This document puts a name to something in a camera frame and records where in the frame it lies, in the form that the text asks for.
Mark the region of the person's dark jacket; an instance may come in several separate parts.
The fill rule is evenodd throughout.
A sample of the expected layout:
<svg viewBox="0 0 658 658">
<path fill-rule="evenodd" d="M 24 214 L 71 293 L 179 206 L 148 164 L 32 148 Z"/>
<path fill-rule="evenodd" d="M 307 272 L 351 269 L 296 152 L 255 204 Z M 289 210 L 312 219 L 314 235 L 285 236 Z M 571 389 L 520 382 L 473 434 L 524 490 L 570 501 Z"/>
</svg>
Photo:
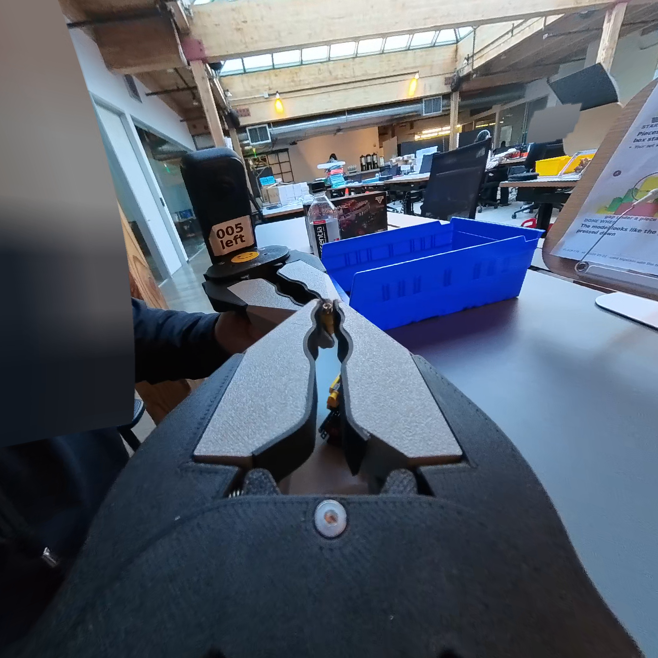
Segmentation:
<svg viewBox="0 0 658 658">
<path fill-rule="evenodd" d="M 1 651 L 57 595 L 128 461 L 117 428 L 1 448 Z"/>
</svg>

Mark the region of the clear water bottle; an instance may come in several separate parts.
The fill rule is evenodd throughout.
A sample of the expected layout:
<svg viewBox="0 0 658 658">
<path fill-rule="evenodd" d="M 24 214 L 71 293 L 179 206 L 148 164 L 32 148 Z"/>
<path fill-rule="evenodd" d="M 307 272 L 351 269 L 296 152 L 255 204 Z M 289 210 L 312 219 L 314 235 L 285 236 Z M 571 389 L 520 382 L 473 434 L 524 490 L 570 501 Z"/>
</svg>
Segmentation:
<svg viewBox="0 0 658 658">
<path fill-rule="evenodd" d="M 323 190 L 304 197 L 303 210 L 311 252 L 322 259 L 324 246 L 340 240 L 338 210 Z"/>
</svg>

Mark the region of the wooden post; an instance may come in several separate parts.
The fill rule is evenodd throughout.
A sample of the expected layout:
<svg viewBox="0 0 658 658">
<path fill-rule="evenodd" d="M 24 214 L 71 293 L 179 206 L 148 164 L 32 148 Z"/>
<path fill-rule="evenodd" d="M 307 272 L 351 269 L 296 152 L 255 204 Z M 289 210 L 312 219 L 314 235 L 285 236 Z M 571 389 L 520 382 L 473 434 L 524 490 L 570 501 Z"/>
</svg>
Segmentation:
<svg viewBox="0 0 658 658">
<path fill-rule="evenodd" d="M 168 309 L 169 306 L 155 282 L 151 269 L 133 231 L 129 227 L 121 206 L 119 206 L 119 215 L 126 246 L 131 296 L 145 301 L 150 307 Z M 153 423 L 158 425 L 203 382 L 204 379 L 184 379 L 158 384 L 141 382 L 136 384 L 136 392 L 144 402 L 145 410 Z"/>
</svg>

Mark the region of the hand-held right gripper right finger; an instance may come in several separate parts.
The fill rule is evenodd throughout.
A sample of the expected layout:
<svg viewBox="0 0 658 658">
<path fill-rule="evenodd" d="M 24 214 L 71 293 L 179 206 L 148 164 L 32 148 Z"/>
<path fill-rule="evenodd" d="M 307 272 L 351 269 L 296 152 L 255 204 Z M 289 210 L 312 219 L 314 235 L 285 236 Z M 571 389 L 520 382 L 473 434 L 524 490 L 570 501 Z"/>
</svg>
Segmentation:
<svg viewBox="0 0 658 658">
<path fill-rule="evenodd" d="M 456 465 L 464 453 L 415 356 L 342 301 L 333 304 L 340 361 L 341 447 L 367 489 L 391 472 Z"/>
</svg>

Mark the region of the black office chair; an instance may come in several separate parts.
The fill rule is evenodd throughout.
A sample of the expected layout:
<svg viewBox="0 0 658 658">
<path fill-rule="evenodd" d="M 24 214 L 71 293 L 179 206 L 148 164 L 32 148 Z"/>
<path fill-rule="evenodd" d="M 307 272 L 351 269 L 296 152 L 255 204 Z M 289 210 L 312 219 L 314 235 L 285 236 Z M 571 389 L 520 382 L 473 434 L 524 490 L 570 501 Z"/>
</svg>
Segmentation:
<svg viewBox="0 0 658 658">
<path fill-rule="evenodd" d="M 453 151 L 434 153 L 421 216 L 440 221 L 474 219 L 491 147 L 490 136 Z"/>
</svg>

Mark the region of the skylight window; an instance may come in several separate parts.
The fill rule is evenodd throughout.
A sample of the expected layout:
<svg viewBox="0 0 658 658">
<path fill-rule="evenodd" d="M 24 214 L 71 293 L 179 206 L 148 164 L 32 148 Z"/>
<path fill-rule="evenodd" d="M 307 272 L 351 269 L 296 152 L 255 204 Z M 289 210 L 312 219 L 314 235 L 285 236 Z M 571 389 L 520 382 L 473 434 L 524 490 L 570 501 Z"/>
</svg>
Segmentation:
<svg viewBox="0 0 658 658">
<path fill-rule="evenodd" d="M 342 41 L 279 50 L 272 53 L 252 54 L 222 61 L 212 65 L 212 68 L 218 76 L 227 77 L 267 70 L 287 69 L 306 64 L 342 61 L 375 54 L 400 53 L 439 46 L 456 46 L 467 37 L 473 36 L 474 31 L 473 26 L 462 26 L 412 34 Z"/>
</svg>

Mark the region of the wooden background desk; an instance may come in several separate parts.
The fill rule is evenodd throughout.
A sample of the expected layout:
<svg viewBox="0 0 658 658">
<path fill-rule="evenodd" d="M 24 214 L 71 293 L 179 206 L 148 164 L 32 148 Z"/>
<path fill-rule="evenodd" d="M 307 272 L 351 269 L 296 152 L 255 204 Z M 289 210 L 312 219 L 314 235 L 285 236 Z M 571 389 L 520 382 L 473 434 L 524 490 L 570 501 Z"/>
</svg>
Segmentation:
<svg viewBox="0 0 658 658">
<path fill-rule="evenodd" d="M 533 180 L 507 180 L 499 188 L 516 190 L 516 198 L 523 203 L 537 206 L 538 224 L 550 223 L 554 209 L 561 210 L 571 191 L 581 180 L 579 173 L 559 176 L 539 176 Z"/>
</svg>

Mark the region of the yellow black lego vehicle model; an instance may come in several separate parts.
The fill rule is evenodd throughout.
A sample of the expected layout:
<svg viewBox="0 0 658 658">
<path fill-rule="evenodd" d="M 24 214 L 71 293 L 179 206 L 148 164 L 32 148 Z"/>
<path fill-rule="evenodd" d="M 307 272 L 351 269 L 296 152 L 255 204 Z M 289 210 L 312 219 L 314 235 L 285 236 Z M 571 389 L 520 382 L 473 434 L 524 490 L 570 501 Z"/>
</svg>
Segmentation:
<svg viewBox="0 0 658 658">
<path fill-rule="evenodd" d="M 336 330 L 338 328 L 338 312 L 334 300 L 322 301 L 321 318 L 325 333 L 332 338 L 337 338 L 338 335 Z M 330 386 L 330 391 L 326 401 L 328 415 L 318 429 L 320 438 L 325 443 L 335 448 L 341 448 L 343 443 L 341 399 L 342 380 L 341 374 L 338 374 Z"/>
</svg>

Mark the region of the clear plastic box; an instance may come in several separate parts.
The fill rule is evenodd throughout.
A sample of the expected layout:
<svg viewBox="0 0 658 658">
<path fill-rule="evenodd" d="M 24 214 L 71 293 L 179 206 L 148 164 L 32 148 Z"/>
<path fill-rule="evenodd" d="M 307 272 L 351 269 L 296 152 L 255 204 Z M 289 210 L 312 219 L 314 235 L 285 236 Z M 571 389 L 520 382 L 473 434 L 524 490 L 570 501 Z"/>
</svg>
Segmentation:
<svg viewBox="0 0 658 658">
<path fill-rule="evenodd" d="M 594 158 L 597 149 L 581 150 L 574 153 L 560 172 L 560 177 L 570 175 L 581 175 L 587 168 L 589 162 Z"/>
</svg>

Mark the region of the person's left hand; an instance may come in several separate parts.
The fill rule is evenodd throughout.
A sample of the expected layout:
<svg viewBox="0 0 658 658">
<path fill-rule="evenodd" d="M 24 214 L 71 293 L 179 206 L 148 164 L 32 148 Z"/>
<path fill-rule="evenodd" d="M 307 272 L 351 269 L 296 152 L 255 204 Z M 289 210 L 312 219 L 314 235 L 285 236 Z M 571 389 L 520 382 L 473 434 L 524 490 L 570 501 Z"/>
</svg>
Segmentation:
<svg viewBox="0 0 658 658">
<path fill-rule="evenodd" d="M 219 347 L 233 356 L 248 350 L 270 331 L 271 328 L 255 325 L 245 313 L 227 310 L 218 315 L 213 335 Z"/>
</svg>

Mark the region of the silver ventilation duct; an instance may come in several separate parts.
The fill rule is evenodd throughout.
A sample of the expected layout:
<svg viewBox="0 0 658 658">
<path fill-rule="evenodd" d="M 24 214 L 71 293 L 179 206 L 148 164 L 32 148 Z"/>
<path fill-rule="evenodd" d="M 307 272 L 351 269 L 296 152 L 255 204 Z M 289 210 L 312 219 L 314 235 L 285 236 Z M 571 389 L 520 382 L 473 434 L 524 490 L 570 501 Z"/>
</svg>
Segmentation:
<svg viewBox="0 0 658 658">
<path fill-rule="evenodd" d="M 444 109 L 449 109 L 447 96 L 443 96 Z M 273 123 L 269 126 L 271 142 L 292 143 L 310 137 L 337 134 L 364 127 L 378 127 L 406 120 L 418 120 L 424 118 L 422 110 L 423 98 L 409 103 L 393 103 L 371 109 L 334 112 L 323 117 Z"/>
</svg>

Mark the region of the grey background table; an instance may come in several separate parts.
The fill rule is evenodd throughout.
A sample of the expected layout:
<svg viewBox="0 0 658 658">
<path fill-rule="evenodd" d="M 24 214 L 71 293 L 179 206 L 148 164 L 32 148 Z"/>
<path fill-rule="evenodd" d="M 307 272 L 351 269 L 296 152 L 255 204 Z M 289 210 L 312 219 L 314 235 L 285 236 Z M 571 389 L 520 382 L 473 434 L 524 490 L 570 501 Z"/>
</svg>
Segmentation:
<svg viewBox="0 0 658 658">
<path fill-rule="evenodd" d="M 432 218 L 388 212 L 389 231 L 432 222 L 434 222 Z M 304 217 L 289 218 L 277 222 L 261 224 L 255 228 L 255 236 L 258 247 L 283 245 L 293 251 L 311 253 L 306 228 L 306 219 Z"/>
</svg>

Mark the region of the stack of colourful boxes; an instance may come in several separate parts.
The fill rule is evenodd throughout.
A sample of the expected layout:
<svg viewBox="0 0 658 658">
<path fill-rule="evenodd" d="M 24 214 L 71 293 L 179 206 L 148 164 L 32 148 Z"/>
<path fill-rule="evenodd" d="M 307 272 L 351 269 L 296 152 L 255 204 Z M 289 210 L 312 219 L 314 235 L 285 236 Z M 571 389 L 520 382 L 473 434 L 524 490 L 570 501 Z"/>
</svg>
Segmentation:
<svg viewBox="0 0 658 658">
<path fill-rule="evenodd" d="M 345 187 L 344 165 L 344 160 L 336 159 L 331 159 L 317 165 L 317 169 L 322 170 L 325 173 L 325 183 L 327 187 L 330 187 L 331 189 Z"/>
</svg>

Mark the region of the dark lego set box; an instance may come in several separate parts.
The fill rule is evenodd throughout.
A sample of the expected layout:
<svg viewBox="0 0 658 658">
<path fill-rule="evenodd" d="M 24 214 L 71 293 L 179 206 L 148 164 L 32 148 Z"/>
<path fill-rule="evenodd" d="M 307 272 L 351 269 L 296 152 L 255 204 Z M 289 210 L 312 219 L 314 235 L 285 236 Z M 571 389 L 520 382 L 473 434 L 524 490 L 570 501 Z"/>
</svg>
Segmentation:
<svg viewBox="0 0 658 658">
<path fill-rule="evenodd" d="M 348 195 L 332 201 L 337 211 L 340 239 L 388 230 L 386 191 Z"/>
</svg>

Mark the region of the blue office chair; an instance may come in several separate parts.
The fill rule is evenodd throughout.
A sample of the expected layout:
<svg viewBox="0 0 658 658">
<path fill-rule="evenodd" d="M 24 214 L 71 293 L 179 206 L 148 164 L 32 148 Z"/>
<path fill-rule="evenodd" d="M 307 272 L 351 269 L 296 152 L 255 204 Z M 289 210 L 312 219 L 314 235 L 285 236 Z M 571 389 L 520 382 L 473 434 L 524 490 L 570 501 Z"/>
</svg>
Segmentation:
<svg viewBox="0 0 658 658">
<path fill-rule="evenodd" d="M 133 453 L 135 453 L 142 444 L 140 440 L 137 438 L 136 434 L 134 433 L 134 428 L 141 421 L 144 412 L 145 412 L 144 401 L 141 398 L 136 397 L 134 399 L 134 410 L 133 410 L 132 420 L 129 423 L 119 426 L 117 428 L 120 436 L 127 444 L 127 446 L 132 450 Z"/>
</svg>

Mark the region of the stack of white boxes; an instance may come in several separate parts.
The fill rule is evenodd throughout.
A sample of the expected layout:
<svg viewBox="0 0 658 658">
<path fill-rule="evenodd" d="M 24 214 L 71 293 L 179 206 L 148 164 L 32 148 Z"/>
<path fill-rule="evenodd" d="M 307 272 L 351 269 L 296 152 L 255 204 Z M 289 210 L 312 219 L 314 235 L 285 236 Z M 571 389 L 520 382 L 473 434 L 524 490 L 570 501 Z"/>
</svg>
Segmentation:
<svg viewBox="0 0 658 658">
<path fill-rule="evenodd" d="M 260 194 L 264 206 L 280 207 L 302 202 L 309 194 L 309 188 L 307 182 L 271 184 L 262 186 Z"/>
</svg>

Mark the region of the dark grey panel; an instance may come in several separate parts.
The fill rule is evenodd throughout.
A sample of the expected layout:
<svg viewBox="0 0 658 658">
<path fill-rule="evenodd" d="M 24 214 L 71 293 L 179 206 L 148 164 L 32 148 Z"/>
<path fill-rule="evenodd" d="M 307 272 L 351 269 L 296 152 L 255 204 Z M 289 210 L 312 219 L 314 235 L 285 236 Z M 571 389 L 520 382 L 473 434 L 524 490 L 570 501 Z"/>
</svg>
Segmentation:
<svg viewBox="0 0 658 658">
<path fill-rule="evenodd" d="M 619 87 L 600 62 L 549 80 L 548 86 L 562 105 L 580 105 L 580 111 L 619 102 Z"/>
</svg>

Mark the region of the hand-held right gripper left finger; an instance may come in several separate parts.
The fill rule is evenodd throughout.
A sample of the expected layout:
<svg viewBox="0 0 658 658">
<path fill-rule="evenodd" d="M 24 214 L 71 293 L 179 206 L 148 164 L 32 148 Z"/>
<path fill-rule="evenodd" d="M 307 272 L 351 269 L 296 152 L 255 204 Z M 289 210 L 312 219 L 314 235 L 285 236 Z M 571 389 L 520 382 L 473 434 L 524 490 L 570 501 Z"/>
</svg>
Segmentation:
<svg viewBox="0 0 658 658">
<path fill-rule="evenodd" d="M 193 456 L 267 470 L 280 482 L 315 448 L 322 301 L 306 304 L 243 354 Z"/>
</svg>

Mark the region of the blue plastic bin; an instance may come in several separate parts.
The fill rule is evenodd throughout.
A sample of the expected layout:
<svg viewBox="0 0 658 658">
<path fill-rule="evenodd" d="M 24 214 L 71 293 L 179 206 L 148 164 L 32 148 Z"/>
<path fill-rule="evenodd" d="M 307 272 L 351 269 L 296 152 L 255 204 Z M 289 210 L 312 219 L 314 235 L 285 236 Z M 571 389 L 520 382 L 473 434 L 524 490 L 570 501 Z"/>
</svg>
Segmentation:
<svg viewBox="0 0 658 658">
<path fill-rule="evenodd" d="M 454 217 L 327 243 L 322 262 L 381 330 L 516 298 L 542 230 Z"/>
</svg>

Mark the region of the white stand base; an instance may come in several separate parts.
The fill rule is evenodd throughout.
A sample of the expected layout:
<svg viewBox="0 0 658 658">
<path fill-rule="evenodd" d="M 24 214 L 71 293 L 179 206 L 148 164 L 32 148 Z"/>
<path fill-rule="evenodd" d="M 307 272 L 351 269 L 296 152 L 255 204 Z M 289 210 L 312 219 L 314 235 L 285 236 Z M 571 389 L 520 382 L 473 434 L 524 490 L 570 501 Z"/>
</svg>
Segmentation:
<svg viewBox="0 0 658 658">
<path fill-rule="evenodd" d="M 595 304 L 602 310 L 657 330 L 656 300 L 624 292 L 612 292 L 599 295 Z"/>
</svg>

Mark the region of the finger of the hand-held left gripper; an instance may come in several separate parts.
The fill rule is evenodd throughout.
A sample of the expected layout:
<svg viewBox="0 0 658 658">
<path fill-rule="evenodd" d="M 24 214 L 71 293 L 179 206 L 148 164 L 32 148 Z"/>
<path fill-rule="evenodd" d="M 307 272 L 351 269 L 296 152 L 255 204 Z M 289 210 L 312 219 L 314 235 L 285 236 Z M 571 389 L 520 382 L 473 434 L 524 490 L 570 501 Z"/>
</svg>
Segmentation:
<svg viewBox="0 0 658 658">
<path fill-rule="evenodd" d="M 227 286 L 226 291 L 242 303 L 234 313 L 258 330 L 272 330 L 298 312 L 309 328 L 315 328 L 313 313 L 267 280 L 243 280 Z"/>
<path fill-rule="evenodd" d="M 296 305 L 341 301 L 331 277 L 304 260 L 289 261 L 276 272 L 276 292 Z"/>
</svg>

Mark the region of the person's left forearm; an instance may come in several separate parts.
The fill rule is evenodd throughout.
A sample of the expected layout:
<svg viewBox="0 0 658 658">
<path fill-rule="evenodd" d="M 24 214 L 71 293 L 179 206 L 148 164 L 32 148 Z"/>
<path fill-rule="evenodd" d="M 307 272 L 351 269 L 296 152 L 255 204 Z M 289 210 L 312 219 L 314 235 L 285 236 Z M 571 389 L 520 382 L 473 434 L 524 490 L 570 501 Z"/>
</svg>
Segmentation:
<svg viewBox="0 0 658 658">
<path fill-rule="evenodd" d="M 230 357 L 216 337 L 219 314 L 151 308 L 131 299 L 135 383 L 200 380 Z"/>
</svg>

